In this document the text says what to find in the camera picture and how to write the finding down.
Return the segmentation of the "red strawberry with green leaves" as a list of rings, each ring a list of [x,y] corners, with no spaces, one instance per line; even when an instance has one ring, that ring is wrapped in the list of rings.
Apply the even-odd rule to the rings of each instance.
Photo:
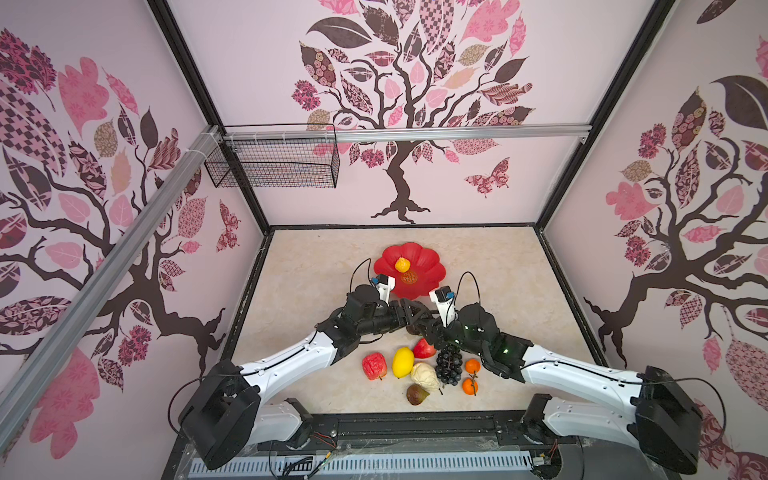
[[[415,359],[422,360],[435,356],[437,354],[437,349],[426,339],[422,338],[412,348],[412,352]]]

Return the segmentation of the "red flower-shaped fruit bowl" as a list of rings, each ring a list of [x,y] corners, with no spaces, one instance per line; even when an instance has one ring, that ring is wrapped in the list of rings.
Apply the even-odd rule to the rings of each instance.
[[[411,262],[411,269],[407,273],[400,273],[394,268],[400,257]],[[441,263],[439,254],[414,242],[387,247],[374,262],[373,269],[377,275],[394,277],[394,295],[408,300],[428,296],[446,277],[446,268]]]

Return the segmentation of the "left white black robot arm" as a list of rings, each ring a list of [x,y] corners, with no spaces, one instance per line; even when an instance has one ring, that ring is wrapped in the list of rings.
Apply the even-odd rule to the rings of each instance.
[[[264,441],[304,442],[307,411],[294,400],[269,401],[301,378],[339,362],[356,350],[362,337],[410,326],[437,342],[438,328],[455,317],[452,300],[436,307],[418,301],[389,300],[383,288],[360,285],[348,293],[344,306],[318,323],[297,344],[262,360],[235,365],[217,363],[196,380],[196,390],[181,410],[179,430],[195,447],[205,466],[215,470],[248,444]]]

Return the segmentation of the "small yellow quince fruit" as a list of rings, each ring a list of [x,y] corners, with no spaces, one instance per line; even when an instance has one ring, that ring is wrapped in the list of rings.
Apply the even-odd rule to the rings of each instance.
[[[404,257],[400,257],[394,266],[395,270],[400,273],[407,273],[411,269],[411,262]]]

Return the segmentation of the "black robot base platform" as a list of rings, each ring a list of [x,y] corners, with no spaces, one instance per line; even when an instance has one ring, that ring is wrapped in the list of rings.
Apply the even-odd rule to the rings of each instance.
[[[525,439],[519,410],[478,412],[316,414],[305,431],[306,442],[295,449],[282,442],[248,446],[224,466],[210,470],[193,446],[178,440],[162,473],[164,479],[312,479],[259,474],[258,458],[332,454],[442,452],[529,453],[531,472],[423,473],[385,476],[321,475],[314,479],[673,479],[639,451],[600,440],[573,436],[535,444]]]

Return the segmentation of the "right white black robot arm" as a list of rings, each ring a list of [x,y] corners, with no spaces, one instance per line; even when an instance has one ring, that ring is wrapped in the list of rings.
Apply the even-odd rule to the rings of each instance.
[[[697,472],[707,446],[701,440],[704,414],[684,391],[683,379],[653,366],[617,370],[558,354],[502,331],[478,303],[461,310],[449,302],[435,311],[417,306],[407,324],[436,348],[477,356],[501,378],[568,394],[532,398],[523,421],[531,439],[588,437],[633,447],[681,475]]]

